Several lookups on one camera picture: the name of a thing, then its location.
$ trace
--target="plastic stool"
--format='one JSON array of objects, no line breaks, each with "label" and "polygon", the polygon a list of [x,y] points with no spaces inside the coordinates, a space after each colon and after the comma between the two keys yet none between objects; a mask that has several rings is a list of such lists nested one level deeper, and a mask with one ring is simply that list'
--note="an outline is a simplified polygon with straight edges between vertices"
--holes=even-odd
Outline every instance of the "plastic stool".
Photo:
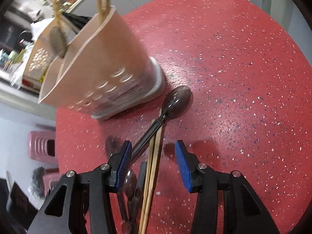
[{"label": "plastic stool", "polygon": [[45,173],[42,177],[44,195],[46,196],[49,190],[55,187],[56,183],[60,179],[60,173]]},{"label": "plastic stool", "polygon": [[58,164],[54,145],[55,132],[31,131],[28,135],[28,156],[40,162]]}]

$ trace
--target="spoon handle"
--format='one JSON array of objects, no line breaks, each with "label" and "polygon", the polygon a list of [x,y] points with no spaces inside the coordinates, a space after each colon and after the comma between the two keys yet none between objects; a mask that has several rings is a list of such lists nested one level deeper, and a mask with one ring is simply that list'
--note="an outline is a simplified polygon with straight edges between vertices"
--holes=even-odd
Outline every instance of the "spoon handle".
[{"label": "spoon handle", "polygon": [[135,188],[135,195],[132,199],[131,203],[131,211],[129,213],[129,220],[135,221],[138,216],[138,211],[140,206],[142,205],[142,195],[143,195],[143,187],[146,176],[147,162],[144,161],[141,163],[140,170],[138,173],[138,182]]},{"label": "spoon handle", "polygon": [[135,161],[138,160],[138,158],[143,154],[143,152],[146,150],[144,147],[149,140],[152,138],[152,136],[158,131],[158,129],[163,124],[164,117],[160,116],[158,119],[156,119],[152,125],[148,128],[148,130],[144,133],[144,135],[140,138],[140,140],[134,145],[132,148],[132,156],[130,165],[131,166]]},{"label": "spoon handle", "polygon": [[126,210],[126,206],[124,204],[124,195],[122,193],[122,189],[120,189],[117,193],[117,200],[118,200],[118,204],[119,204],[121,219],[124,221],[127,221],[128,220],[127,210]]}]

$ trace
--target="black spoon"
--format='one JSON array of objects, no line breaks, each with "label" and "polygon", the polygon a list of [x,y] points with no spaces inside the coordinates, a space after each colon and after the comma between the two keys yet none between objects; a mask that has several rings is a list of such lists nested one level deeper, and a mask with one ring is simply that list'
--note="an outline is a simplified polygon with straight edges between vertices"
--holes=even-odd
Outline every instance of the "black spoon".
[{"label": "black spoon", "polygon": [[138,160],[138,158],[143,154],[146,150],[144,146],[161,127],[163,122],[180,116],[188,108],[191,100],[192,92],[187,86],[179,86],[168,93],[167,97],[163,101],[160,116],[153,122],[141,139],[132,148],[130,165]]},{"label": "black spoon", "polygon": [[126,221],[121,226],[122,234],[131,234],[132,233],[132,224],[130,221]]},{"label": "black spoon", "polygon": [[135,176],[135,173],[130,169],[124,181],[124,193],[128,199],[127,207],[128,207],[129,216],[131,212],[132,199],[133,199],[133,196],[135,195],[136,183],[137,183],[137,178]]},{"label": "black spoon", "polygon": [[135,193],[132,198],[131,208],[129,212],[129,220],[132,222],[135,222],[135,219],[138,216],[138,211],[140,209],[140,206],[142,205],[146,169],[147,169],[147,161],[144,161],[141,163],[141,166],[140,166],[140,171],[138,173],[138,180],[137,180],[137,184],[135,187]]}]

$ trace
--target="red table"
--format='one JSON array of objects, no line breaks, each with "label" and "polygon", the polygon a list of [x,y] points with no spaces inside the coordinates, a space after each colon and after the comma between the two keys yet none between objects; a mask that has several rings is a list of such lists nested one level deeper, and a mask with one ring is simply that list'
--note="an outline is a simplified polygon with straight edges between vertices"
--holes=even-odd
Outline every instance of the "red table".
[{"label": "red table", "polygon": [[[165,127],[147,233],[191,229],[196,195],[177,172],[178,139],[215,170],[240,170],[281,233],[289,231],[312,195],[312,68],[295,42],[247,0],[155,0],[124,19],[163,68],[166,93],[186,84],[194,95],[190,110]],[[108,136],[135,143],[165,95],[105,122],[59,109],[60,171],[105,163]],[[121,233],[115,196],[112,205]]]}]

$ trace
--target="spoon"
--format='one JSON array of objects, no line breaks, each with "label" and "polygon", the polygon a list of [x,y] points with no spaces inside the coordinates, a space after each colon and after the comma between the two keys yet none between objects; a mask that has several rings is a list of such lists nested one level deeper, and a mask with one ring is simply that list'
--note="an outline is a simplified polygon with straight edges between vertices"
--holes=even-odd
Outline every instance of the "spoon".
[{"label": "spoon", "polygon": [[117,201],[119,205],[121,219],[124,221],[128,221],[126,205],[124,204],[124,194],[122,193],[122,190],[119,190],[117,193]]},{"label": "spoon", "polygon": [[135,222],[138,216],[140,206],[142,206],[144,182],[146,176],[147,161],[141,163],[140,171],[138,173],[138,180],[135,187],[135,194],[132,198],[131,208],[129,211],[129,220]]},{"label": "spoon", "polygon": [[66,37],[59,26],[54,26],[50,29],[50,44],[56,55],[64,58],[67,52]]},{"label": "spoon", "polygon": [[135,173],[132,170],[129,170],[126,176],[126,179],[124,181],[124,193],[128,199],[127,201],[127,207],[128,207],[128,214],[130,215],[131,212],[131,205],[132,205],[132,199],[135,195],[135,187],[137,183],[137,178],[135,176]]},{"label": "spoon", "polygon": [[121,226],[122,234],[131,234],[132,232],[132,224],[129,221],[125,221]]},{"label": "spoon", "polygon": [[189,106],[192,100],[191,89],[187,86],[179,86],[168,93],[163,101],[160,116],[152,123],[141,139],[132,148],[130,165],[132,165],[145,151],[145,145],[166,120],[180,116]]}]

